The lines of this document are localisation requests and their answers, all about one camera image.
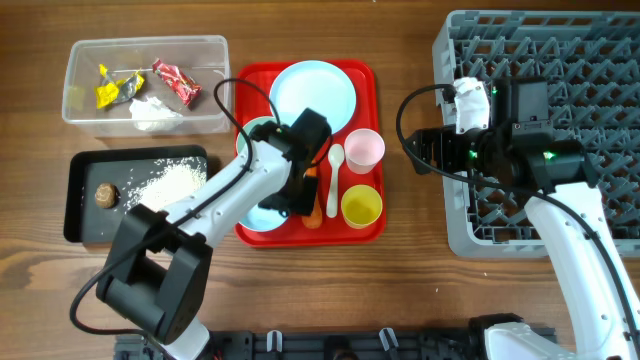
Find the red snack wrapper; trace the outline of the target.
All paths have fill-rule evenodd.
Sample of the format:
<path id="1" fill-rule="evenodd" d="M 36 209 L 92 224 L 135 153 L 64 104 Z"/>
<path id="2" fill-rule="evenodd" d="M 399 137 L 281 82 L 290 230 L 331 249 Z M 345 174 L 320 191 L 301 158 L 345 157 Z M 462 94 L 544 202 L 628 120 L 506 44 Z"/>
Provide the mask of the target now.
<path id="1" fill-rule="evenodd" d="M 178 66 L 167 64 L 157 59 L 151 65 L 151 69 L 179 97 L 185 106 L 190 107 L 192 102 L 200 96 L 202 87 Z"/>

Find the white tissue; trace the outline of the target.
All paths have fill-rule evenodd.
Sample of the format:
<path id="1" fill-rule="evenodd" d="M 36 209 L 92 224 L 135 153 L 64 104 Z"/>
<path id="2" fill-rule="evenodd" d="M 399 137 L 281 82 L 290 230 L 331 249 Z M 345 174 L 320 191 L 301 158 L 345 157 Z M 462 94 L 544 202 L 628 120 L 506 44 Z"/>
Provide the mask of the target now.
<path id="1" fill-rule="evenodd" d="M 182 123 L 183 118 L 157 97 L 147 97 L 144 101 L 133 99 L 129 111 L 134 127 L 144 132 L 172 130 Z"/>

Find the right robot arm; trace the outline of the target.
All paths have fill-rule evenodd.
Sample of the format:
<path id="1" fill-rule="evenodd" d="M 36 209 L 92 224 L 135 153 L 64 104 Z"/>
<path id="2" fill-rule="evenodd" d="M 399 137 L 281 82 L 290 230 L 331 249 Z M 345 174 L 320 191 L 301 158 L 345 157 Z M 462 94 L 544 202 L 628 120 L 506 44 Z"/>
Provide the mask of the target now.
<path id="1" fill-rule="evenodd" d="M 576 349 L 512 314 L 475 318 L 478 359 L 636 359 L 639 298 L 605 220 L 598 176 L 583 145 L 557 140 L 541 77 L 473 77 L 439 84 L 455 121 L 399 141 L 419 174 L 515 194 L 552 262 Z"/>

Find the orange carrot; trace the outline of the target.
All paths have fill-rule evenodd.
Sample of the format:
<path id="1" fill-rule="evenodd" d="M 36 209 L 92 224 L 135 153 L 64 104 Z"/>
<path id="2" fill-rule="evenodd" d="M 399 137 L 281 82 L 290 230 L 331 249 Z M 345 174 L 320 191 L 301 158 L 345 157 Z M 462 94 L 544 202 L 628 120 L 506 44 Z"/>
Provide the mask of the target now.
<path id="1" fill-rule="evenodd" d="M 317 180 L 317 167 L 310 168 L 306 172 L 306 176 L 315 177 Z M 322 210 L 319 202 L 318 191 L 316 189 L 316 194 L 314 197 L 314 206 L 312 212 L 309 216 L 302 217 L 303 225 L 308 229 L 317 229 L 321 226 L 323 221 Z"/>

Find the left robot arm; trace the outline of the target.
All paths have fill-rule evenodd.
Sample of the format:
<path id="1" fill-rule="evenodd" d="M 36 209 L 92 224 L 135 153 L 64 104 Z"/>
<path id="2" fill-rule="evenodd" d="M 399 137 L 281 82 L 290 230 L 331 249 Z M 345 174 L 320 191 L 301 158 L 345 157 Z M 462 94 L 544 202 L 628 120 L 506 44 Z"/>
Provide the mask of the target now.
<path id="1" fill-rule="evenodd" d="M 256 206 L 310 214 L 317 183 L 305 173 L 330 137 L 322 120 L 259 125 L 245 134 L 243 151 L 198 191 L 159 212 L 134 207 L 93 280 L 97 297 L 170 358 L 208 355 L 210 332 L 197 313 L 214 248 Z"/>

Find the blue bowl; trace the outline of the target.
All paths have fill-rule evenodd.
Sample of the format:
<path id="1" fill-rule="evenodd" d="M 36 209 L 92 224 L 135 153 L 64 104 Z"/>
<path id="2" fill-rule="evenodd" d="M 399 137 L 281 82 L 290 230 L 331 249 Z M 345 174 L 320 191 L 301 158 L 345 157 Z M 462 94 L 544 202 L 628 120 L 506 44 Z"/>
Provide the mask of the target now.
<path id="1" fill-rule="evenodd" d="M 288 217 L 277 210 L 264 209 L 256 205 L 239 221 L 239 224 L 250 231 L 268 232 L 279 228 L 287 220 Z"/>

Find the yellow silver wrapper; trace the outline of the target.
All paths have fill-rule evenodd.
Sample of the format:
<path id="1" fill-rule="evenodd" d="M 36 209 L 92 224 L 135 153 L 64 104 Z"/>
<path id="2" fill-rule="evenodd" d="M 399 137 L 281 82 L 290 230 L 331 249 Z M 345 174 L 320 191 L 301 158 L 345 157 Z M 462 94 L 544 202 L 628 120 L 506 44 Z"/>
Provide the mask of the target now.
<path id="1" fill-rule="evenodd" d="M 103 85 L 94 88 L 97 109 L 131 100 L 145 82 L 139 71 L 134 72 L 126 79 L 114 80 L 109 74 L 109 69 L 104 64 L 99 65 L 99 73 L 105 82 Z"/>

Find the green bowl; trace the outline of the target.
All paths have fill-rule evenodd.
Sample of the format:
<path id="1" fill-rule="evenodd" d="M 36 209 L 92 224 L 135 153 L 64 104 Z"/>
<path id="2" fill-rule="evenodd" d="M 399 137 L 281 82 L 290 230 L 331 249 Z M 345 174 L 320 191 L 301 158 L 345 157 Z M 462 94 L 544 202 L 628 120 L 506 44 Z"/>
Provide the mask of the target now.
<path id="1" fill-rule="evenodd" d="M 265 124 L 267 122 L 276 122 L 276 119 L 272 116 L 261 116 L 261 117 L 257 117 L 254 118 L 253 120 L 247 122 L 244 126 L 243 126 L 243 130 L 245 131 L 245 133 L 247 135 L 249 135 L 251 133 L 251 131 L 258 125 L 262 125 Z M 235 144 L 235 148 L 236 148 L 236 153 L 239 154 L 243 151 L 243 149 L 246 146 L 246 141 L 244 139 L 244 137 L 241 134 L 238 134 L 237 138 L 236 138 L 236 144 Z"/>

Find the white rice pile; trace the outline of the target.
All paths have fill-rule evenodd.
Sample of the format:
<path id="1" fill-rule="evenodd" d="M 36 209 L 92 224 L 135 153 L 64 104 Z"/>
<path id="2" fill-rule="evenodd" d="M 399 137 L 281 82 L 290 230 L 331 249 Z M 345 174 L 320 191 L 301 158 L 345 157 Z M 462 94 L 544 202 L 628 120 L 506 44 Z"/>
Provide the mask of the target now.
<path id="1" fill-rule="evenodd" d="M 207 160 L 200 156 L 135 161 L 117 185 L 113 213 L 126 215 L 142 204 L 157 212 L 200 189 L 207 180 Z"/>

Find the brown food scrap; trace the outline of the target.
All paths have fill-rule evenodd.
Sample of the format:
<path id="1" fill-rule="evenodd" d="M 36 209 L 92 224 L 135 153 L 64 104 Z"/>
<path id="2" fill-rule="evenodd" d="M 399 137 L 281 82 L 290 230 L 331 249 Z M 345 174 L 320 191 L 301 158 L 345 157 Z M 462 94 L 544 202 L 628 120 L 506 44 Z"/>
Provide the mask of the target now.
<path id="1" fill-rule="evenodd" d="M 116 205 L 118 190 L 114 184 L 101 183 L 95 192 L 95 202 L 100 208 L 108 209 Z"/>

